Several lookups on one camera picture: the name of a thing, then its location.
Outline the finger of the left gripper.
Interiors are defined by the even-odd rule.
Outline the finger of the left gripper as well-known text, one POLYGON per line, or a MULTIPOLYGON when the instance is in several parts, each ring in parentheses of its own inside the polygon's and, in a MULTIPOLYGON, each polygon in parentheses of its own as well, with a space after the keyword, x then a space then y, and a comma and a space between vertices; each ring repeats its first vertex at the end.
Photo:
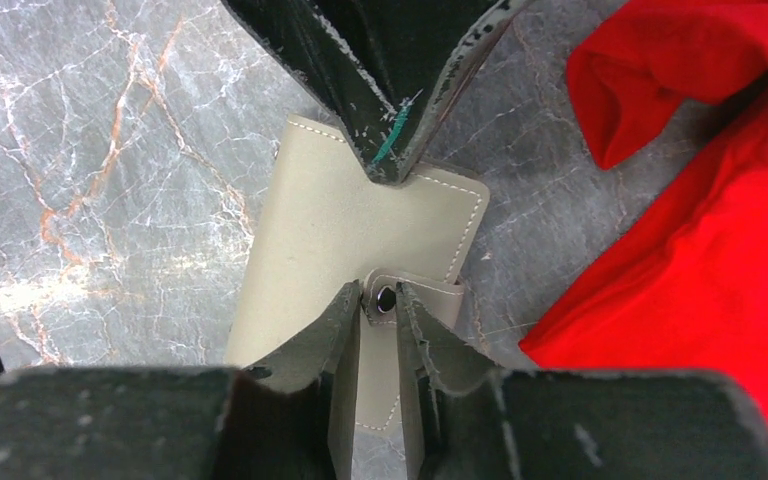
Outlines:
POLYGON ((397 185, 528 4, 235 0, 224 5, 338 120, 369 180, 397 185))

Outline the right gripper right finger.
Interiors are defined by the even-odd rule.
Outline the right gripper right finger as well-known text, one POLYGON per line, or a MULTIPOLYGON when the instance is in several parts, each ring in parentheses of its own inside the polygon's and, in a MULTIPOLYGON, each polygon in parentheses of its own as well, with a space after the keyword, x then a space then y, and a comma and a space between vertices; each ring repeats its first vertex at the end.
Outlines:
POLYGON ((507 368, 395 298, 412 479, 768 479, 768 425, 725 376, 507 368))

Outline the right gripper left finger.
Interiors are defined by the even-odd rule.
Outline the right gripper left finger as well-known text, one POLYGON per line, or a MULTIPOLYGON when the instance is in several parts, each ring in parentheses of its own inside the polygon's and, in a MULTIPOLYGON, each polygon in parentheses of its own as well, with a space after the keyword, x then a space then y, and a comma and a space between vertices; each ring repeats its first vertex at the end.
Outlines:
POLYGON ((347 479, 361 289, 248 367, 0 377, 0 479, 347 479))

